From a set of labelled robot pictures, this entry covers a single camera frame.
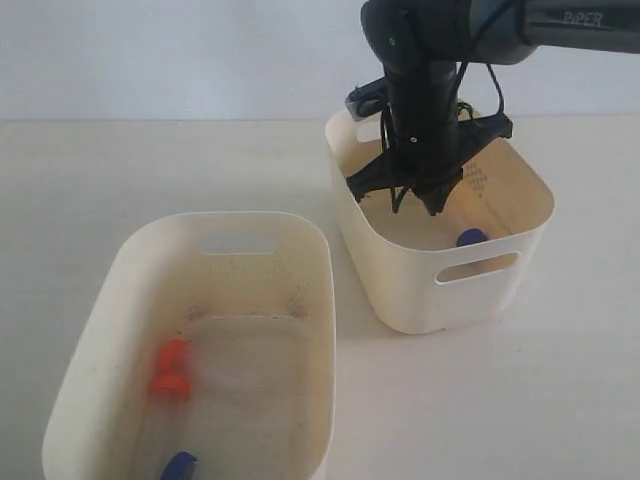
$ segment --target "orange object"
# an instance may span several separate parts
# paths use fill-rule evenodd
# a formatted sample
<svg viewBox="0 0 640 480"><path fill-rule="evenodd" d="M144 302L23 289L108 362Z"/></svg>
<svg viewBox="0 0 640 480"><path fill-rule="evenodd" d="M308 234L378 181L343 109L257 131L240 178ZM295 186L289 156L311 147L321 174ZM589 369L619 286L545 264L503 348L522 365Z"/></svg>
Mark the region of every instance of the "orange object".
<svg viewBox="0 0 640 480"><path fill-rule="evenodd" d="M156 357L156 374L175 373L186 375L189 342L181 338L167 341Z"/></svg>
<svg viewBox="0 0 640 480"><path fill-rule="evenodd" d="M187 401L191 396L191 383L182 375L165 373L157 375L151 381L149 392L154 396L171 393L178 400Z"/></svg>

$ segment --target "white wall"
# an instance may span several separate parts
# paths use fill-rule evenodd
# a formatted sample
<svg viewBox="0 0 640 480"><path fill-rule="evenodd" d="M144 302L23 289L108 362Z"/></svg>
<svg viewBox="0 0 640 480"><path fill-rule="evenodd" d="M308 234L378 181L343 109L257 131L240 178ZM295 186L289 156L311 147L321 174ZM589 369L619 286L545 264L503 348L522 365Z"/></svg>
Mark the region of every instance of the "white wall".
<svg viewBox="0 0 640 480"><path fill-rule="evenodd" d="M325 117L380 73L362 2L0 0L0 118ZM640 112L640 56L539 49L498 75L512 114ZM494 95L473 69L465 99Z"/></svg>

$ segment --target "blue object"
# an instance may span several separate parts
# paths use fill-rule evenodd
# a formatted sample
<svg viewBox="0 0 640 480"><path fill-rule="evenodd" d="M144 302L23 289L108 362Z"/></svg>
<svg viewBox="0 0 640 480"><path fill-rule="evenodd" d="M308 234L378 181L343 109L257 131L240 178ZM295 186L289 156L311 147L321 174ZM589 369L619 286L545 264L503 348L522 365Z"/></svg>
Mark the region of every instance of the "blue object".
<svg viewBox="0 0 640 480"><path fill-rule="evenodd" d="M164 468L160 480L190 480L196 469L196 461L196 457L188 452L175 454Z"/></svg>
<svg viewBox="0 0 640 480"><path fill-rule="evenodd" d="M470 228L460 234L456 241L456 247L464 247L466 245L474 245L489 240L482 230L479 228Z"/></svg>

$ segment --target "blue toy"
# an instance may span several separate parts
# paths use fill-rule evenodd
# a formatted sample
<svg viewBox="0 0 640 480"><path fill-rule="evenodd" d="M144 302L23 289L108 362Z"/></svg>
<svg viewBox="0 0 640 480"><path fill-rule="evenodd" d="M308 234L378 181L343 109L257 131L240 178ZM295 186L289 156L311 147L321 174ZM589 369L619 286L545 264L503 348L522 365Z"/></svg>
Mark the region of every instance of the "blue toy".
<svg viewBox="0 0 640 480"><path fill-rule="evenodd" d="M162 472L160 480L191 480L196 469L196 457L188 452L173 456Z"/></svg>
<svg viewBox="0 0 640 480"><path fill-rule="evenodd" d="M466 245L474 245L489 240L489 237L479 228L470 228L460 234L456 241L456 247L464 247Z"/></svg>

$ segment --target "white plastic bin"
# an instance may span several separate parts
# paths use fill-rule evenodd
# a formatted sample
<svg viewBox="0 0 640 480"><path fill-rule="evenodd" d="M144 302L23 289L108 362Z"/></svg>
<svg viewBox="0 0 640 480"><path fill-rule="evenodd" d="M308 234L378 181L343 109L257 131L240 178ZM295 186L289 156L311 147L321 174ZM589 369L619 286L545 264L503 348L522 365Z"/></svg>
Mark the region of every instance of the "white plastic bin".
<svg viewBox="0 0 640 480"><path fill-rule="evenodd" d="M181 433L168 439L198 458L195 478L324 478L335 381L328 244L295 215L228 212L161 219L124 244L51 414L47 480L130 478L154 356L174 336L192 342L200 376L213 379L194 383Z"/></svg>
<svg viewBox="0 0 640 480"><path fill-rule="evenodd" d="M325 133L331 154L335 215L369 301L389 327L429 333L486 319L511 300L552 216L549 188L502 139L466 164L444 212L430 217L408 194L393 214L388 191L358 204L346 177L381 151L379 136L360 141L372 117L354 123L344 110ZM456 248L479 228L489 241Z"/></svg>

